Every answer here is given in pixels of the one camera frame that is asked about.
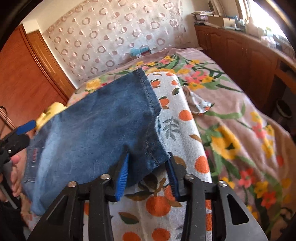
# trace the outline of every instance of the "jeans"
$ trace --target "jeans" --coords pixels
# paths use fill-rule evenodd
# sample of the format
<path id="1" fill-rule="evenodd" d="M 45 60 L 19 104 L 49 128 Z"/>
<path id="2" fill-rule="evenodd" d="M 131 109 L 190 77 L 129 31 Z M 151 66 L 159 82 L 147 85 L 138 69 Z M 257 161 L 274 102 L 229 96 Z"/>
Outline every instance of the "jeans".
<path id="1" fill-rule="evenodd" d="M 31 210 L 43 215 L 70 181 L 107 173 L 123 147 L 130 152 L 128 186 L 164 163 L 157 135 L 160 103 L 142 69 L 87 95 L 50 119 L 31 141 L 22 180 Z"/>

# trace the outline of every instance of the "jeans seam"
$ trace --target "jeans seam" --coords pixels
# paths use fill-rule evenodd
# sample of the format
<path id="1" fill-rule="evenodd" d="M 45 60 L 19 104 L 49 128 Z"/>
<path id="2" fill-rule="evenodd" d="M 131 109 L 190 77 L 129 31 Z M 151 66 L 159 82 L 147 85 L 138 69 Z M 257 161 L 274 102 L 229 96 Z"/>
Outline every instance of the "jeans seam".
<path id="1" fill-rule="evenodd" d="M 152 110 L 152 113 L 153 113 L 153 117 L 154 117 L 154 118 L 153 118 L 153 120 L 152 120 L 151 122 L 155 122 L 155 119 L 156 119 L 156 113 L 155 113 L 155 109 L 154 109 L 153 104 L 152 104 L 151 97 L 150 97 L 150 95 L 149 95 L 149 93 L 148 93 L 147 87 L 146 87 L 146 85 L 144 84 L 143 77 L 142 77 L 142 75 L 140 74 L 139 70 L 137 69 L 136 72 L 137 72 L 138 76 L 140 77 L 141 84 L 142 84 L 142 86 L 143 86 L 143 88 L 144 88 L 145 94 L 146 94 L 147 99 L 148 99 L 148 102 L 149 102 L 149 107 L 150 107 L 150 109 Z M 145 144 L 146 144 L 146 148 L 147 148 L 147 151 L 148 151 L 149 155 L 153 158 L 153 160 L 156 162 L 156 164 L 159 165 L 158 160 L 152 155 L 152 153 L 151 153 L 151 151 L 150 151 L 150 148 L 149 148 L 149 142 L 148 142 L 148 140 L 147 140 L 147 133 L 148 133 L 148 131 L 150 131 L 150 128 L 151 128 L 151 122 L 149 123 L 149 127 L 148 127 L 147 132 L 146 132 Z"/>

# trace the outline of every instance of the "floral bedspread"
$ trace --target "floral bedspread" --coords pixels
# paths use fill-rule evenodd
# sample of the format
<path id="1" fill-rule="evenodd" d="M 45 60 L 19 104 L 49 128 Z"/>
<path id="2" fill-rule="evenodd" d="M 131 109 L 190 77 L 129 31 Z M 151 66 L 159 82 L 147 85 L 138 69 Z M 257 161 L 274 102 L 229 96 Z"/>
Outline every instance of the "floral bedspread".
<path id="1" fill-rule="evenodd" d="M 71 105 L 88 93 L 142 67 L 147 74 L 176 74 L 181 85 L 214 106 L 195 115 L 213 182 L 224 180 L 236 191 L 267 237 L 275 240 L 296 210 L 296 147 L 289 134 L 258 111 L 243 91 L 208 56 L 195 49 L 165 49 L 138 58 L 83 84 Z M 154 88 L 159 80 L 151 81 Z M 169 100 L 160 99 L 163 109 Z"/>

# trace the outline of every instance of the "finger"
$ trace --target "finger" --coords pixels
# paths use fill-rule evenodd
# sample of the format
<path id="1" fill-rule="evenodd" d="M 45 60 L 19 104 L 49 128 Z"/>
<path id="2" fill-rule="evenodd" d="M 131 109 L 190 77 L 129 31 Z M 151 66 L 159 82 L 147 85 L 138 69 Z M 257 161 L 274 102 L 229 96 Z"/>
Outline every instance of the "finger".
<path id="1" fill-rule="evenodd" d="M 18 179 L 18 180 L 16 181 L 16 183 L 15 183 L 14 185 L 11 186 L 11 190 L 12 190 L 13 192 L 16 192 L 17 189 L 19 189 L 19 187 L 20 187 L 20 179 Z"/>
<path id="2" fill-rule="evenodd" d="M 16 164 L 18 164 L 18 162 L 20 161 L 20 156 L 19 155 L 14 155 L 10 158 L 12 164 L 15 166 Z"/>
<path id="3" fill-rule="evenodd" d="M 17 191 L 16 191 L 16 192 L 13 192 L 12 194 L 13 194 L 14 197 L 18 197 L 18 196 L 20 195 L 21 192 L 22 192 L 22 186 L 20 186 L 20 187 L 17 189 Z"/>
<path id="4" fill-rule="evenodd" d="M 2 174 L 0 174 L 0 183 L 1 183 L 2 181 L 3 181 L 3 176 L 2 176 Z M 5 195 L 1 192 L 1 190 L 0 190 L 0 200 L 1 200 L 2 202 L 6 202 L 6 201 L 7 201 Z"/>
<path id="5" fill-rule="evenodd" d="M 11 174 L 10 174 L 10 180 L 11 180 L 12 185 L 14 185 L 16 183 L 17 179 L 18 179 L 17 168 L 12 167 L 12 171 L 11 171 Z"/>

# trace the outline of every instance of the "cabinet door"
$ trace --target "cabinet door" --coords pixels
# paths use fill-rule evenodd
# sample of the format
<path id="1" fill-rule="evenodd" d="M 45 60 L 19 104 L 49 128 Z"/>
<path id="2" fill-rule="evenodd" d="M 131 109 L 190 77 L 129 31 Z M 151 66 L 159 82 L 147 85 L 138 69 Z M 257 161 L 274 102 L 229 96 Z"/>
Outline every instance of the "cabinet door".
<path id="1" fill-rule="evenodd" d="M 209 55 L 221 68 L 224 68 L 225 65 L 225 44 L 223 35 L 221 31 L 216 29 L 210 30 L 208 34 Z"/>
<path id="2" fill-rule="evenodd" d="M 196 29 L 196 36 L 197 36 L 199 46 L 206 50 L 207 49 L 206 32 L 203 29 L 198 27 L 196 27 L 195 29 Z"/>
<path id="3" fill-rule="evenodd" d="M 225 35 L 225 72 L 243 91 L 248 86 L 245 50 L 246 46 L 242 38 L 233 34 Z"/>
<path id="4" fill-rule="evenodd" d="M 262 109 L 267 101 L 276 69 L 276 57 L 272 50 L 260 43 L 249 41 L 246 48 L 249 84 L 246 93 Z"/>

